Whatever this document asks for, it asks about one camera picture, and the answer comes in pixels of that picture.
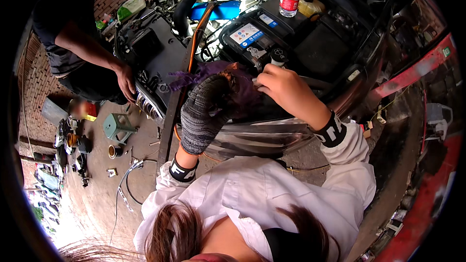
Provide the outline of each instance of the black wristband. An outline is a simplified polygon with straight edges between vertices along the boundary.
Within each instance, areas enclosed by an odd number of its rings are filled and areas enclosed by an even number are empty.
[[[199,165],[199,159],[196,165],[191,169],[186,169],[180,166],[176,160],[176,157],[173,158],[172,163],[170,164],[170,174],[175,180],[179,182],[190,182],[196,177],[196,169]]]
[[[346,136],[346,125],[342,124],[338,116],[332,111],[329,122],[314,135],[325,147],[333,148],[338,146]]]

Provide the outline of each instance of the purple cloth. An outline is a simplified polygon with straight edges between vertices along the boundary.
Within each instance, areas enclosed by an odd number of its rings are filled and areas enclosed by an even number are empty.
[[[198,65],[198,73],[191,74],[188,72],[175,72],[169,73],[171,76],[178,76],[169,84],[172,90],[179,90],[182,87],[188,86],[193,83],[200,83],[207,77],[213,74],[231,74],[233,84],[231,98],[240,106],[250,106],[256,103],[259,99],[260,92],[258,92],[253,85],[253,76],[247,72],[246,67],[240,63],[231,63],[227,61],[213,61],[203,62]]]

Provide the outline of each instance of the gray knitted glove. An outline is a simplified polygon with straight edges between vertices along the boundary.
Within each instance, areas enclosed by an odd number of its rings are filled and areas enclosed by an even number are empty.
[[[225,96],[229,93],[228,80],[217,74],[206,78],[191,92],[181,108],[180,144],[188,154],[201,155],[230,119],[234,107],[226,105]],[[209,109],[214,106],[222,110],[210,116]]]

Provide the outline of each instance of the car engine bay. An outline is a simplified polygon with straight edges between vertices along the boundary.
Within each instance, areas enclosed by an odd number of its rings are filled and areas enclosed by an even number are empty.
[[[142,93],[137,104],[154,120],[165,116],[169,84],[176,79],[169,73],[182,65],[198,23],[191,7],[211,1],[154,0],[117,26],[115,55],[139,71],[137,89]],[[376,16],[338,4],[344,0],[300,0],[299,12],[291,18],[279,14],[280,0],[216,1],[239,5],[240,13],[232,19],[211,17],[195,51],[196,61],[239,62],[253,76],[268,63],[283,65],[297,72],[321,99],[330,98],[364,70],[381,38],[381,31],[370,30]],[[310,14],[306,4],[313,1],[317,12]],[[247,117],[233,122],[289,117],[266,95],[261,97]]]

